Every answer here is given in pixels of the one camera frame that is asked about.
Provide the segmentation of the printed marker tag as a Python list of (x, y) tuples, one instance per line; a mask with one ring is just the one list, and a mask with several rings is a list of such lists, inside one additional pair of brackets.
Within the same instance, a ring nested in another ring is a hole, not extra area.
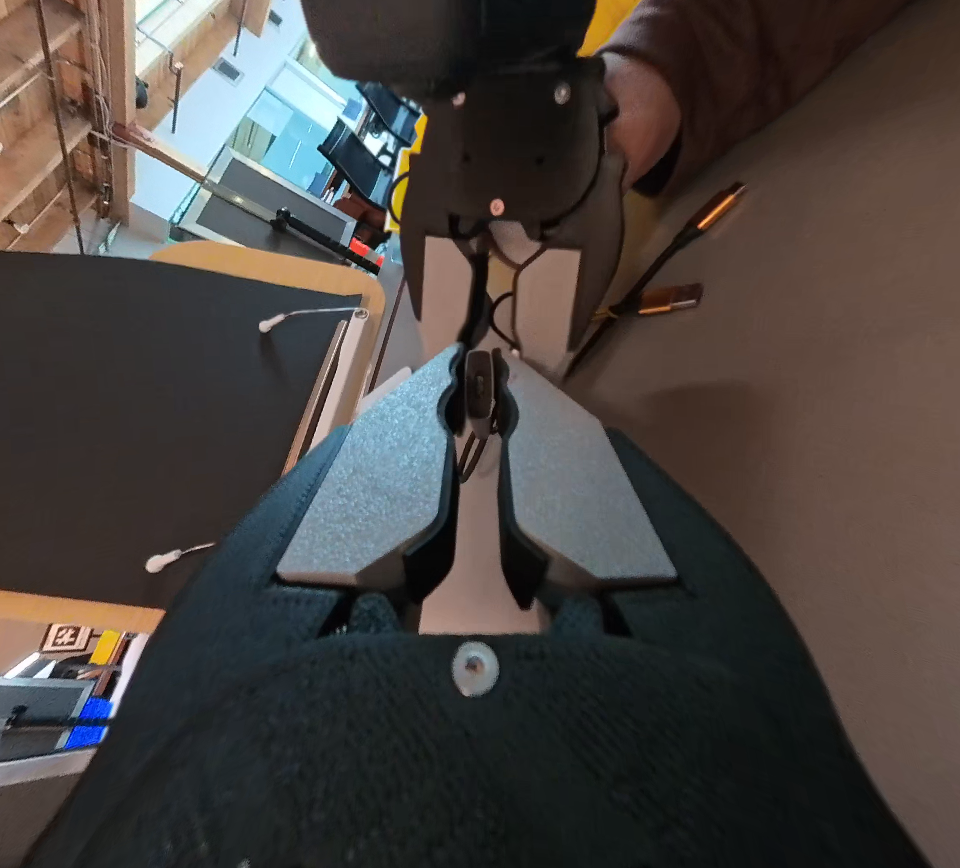
[(92, 635), (93, 629), (89, 626), (51, 623), (37, 650), (46, 657), (80, 655), (88, 649)]

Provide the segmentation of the black office chair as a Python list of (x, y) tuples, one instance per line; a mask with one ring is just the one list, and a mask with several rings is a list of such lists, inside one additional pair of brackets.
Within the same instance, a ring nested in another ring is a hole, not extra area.
[(340, 118), (318, 145), (318, 153), (363, 201), (384, 210), (394, 169), (373, 154)]
[(356, 87), (384, 130), (402, 147), (412, 148), (417, 139), (417, 124), (423, 116), (421, 110), (379, 82), (357, 82)]

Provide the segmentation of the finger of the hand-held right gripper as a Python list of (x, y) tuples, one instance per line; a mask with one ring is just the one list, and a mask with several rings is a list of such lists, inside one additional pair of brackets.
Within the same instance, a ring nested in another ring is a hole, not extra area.
[(580, 253), (567, 347), (580, 346), (617, 272), (624, 237), (622, 177), (625, 159), (604, 154), (596, 177), (572, 214), (574, 248)]
[(405, 199), (400, 219), (400, 249), (414, 316), (423, 320), (426, 236), (430, 226), (429, 199)]

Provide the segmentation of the person's right forearm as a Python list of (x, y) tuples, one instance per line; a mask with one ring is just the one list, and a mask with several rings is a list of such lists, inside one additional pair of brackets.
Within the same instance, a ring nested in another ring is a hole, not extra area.
[(654, 66), (678, 101), (678, 158), (660, 195), (797, 105), (912, 1), (642, 0), (600, 54)]

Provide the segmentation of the person's right hand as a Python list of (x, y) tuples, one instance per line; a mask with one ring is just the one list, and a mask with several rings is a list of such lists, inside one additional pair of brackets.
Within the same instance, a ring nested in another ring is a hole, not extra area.
[(624, 191), (660, 195), (672, 177), (682, 140), (679, 103), (661, 72), (617, 53), (602, 56), (605, 90), (616, 108), (607, 146), (625, 161)]

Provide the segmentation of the grey partition panel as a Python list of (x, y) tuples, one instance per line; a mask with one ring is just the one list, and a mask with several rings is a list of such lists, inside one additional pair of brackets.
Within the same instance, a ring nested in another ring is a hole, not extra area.
[(331, 240), (348, 246), (355, 220), (262, 165), (224, 147), (203, 184), (195, 185), (170, 222), (174, 242), (210, 240), (287, 256), (332, 263), (329, 250), (296, 233), (279, 233), (246, 209), (229, 203), (239, 198), (273, 216), (278, 209), (292, 214)]

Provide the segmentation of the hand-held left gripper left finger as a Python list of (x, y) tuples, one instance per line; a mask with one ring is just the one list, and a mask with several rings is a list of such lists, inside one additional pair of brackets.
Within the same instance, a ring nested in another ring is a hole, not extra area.
[(450, 573), (459, 482), (449, 346), (346, 430), (275, 570), (286, 585), (421, 603)]

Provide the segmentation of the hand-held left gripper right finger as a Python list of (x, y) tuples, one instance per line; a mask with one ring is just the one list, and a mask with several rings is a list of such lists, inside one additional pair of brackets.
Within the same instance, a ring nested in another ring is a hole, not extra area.
[(523, 609), (678, 572), (601, 422), (525, 364), (499, 374), (500, 562)]

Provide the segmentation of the black usb-c port adapter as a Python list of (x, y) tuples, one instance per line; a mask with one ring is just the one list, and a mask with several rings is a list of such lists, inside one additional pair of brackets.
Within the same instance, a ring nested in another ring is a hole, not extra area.
[(501, 350), (473, 349), (463, 370), (463, 398), (469, 433), (458, 462), (461, 484), (474, 474), (491, 435), (498, 430), (499, 382)]

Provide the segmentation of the black book stand board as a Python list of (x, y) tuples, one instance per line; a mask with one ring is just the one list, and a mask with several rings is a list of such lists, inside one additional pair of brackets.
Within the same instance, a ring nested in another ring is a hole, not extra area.
[[(2, 254), (2, 622), (150, 632), (217, 543), (353, 412), (386, 308), (356, 269), (214, 242)], [(319, 315), (360, 307), (365, 321)]]

